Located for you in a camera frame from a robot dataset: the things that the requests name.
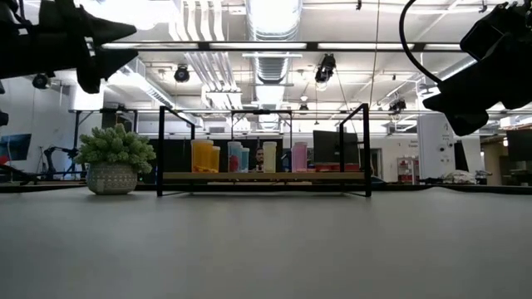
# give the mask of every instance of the wooden shelf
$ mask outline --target wooden shelf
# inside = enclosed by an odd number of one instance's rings
[[[363,172],[323,172],[323,173],[163,173],[163,179],[182,180],[354,180],[364,179]]]

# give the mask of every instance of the ceiling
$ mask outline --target ceiling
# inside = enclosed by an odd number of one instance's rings
[[[91,5],[96,0],[77,0],[86,5],[91,11]],[[124,41],[171,41],[168,21],[174,17],[168,8],[171,0],[147,1],[145,6],[136,11],[130,11],[129,3],[143,0],[107,0],[123,3],[124,11],[114,12],[113,17],[124,18],[124,22],[136,22],[143,18],[153,22],[155,26],[150,30],[139,30],[135,35]],[[398,23],[399,12],[407,0],[363,0],[362,9],[357,11],[354,4],[357,1],[342,0],[303,0],[303,12],[299,25],[298,40],[322,42],[399,42]],[[501,0],[488,0],[493,6]],[[38,1],[28,1],[27,15],[30,18],[37,15]],[[223,0],[223,29],[229,41],[247,41],[247,25],[243,0]],[[418,10],[451,10],[472,12],[447,14],[418,14],[409,13],[406,17],[406,37],[409,42],[459,42],[470,30],[473,24],[485,14],[478,13],[481,0],[418,0],[411,8]],[[198,7],[197,20],[200,30]],[[325,91],[316,91],[313,76],[316,65],[323,58],[322,52],[304,52],[301,58],[294,58],[288,76],[289,86],[285,89],[285,107],[297,109],[300,97],[307,96],[311,109],[318,103],[320,110],[345,109],[360,103],[377,103],[391,91],[418,74],[417,69],[408,61],[404,53],[334,53],[338,72],[331,78]],[[466,58],[462,53],[425,53],[422,57],[424,66],[432,72],[445,70]],[[185,108],[201,108],[200,100],[202,84],[200,79],[191,71],[191,78],[187,83],[177,83],[174,72],[178,64],[188,64],[183,52],[144,51],[140,59],[146,64],[146,75],[158,84],[164,91],[175,98],[176,104]],[[243,104],[254,100],[254,76],[250,59],[242,57],[242,52],[229,53],[230,64],[239,88],[242,90]],[[110,86],[106,99],[122,101],[127,105],[143,106],[152,103],[152,99],[134,86]],[[416,92],[404,91],[408,105],[416,109]]]

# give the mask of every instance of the gray table surface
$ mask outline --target gray table surface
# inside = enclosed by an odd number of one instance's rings
[[[532,197],[0,194],[0,298],[532,298]]]

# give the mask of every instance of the yellow cup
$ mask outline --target yellow cup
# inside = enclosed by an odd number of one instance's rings
[[[210,171],[219,172],[219,146],[213,146],[210,152]]]
[[[213,140],[192,140],[192,172],[209,172]]]

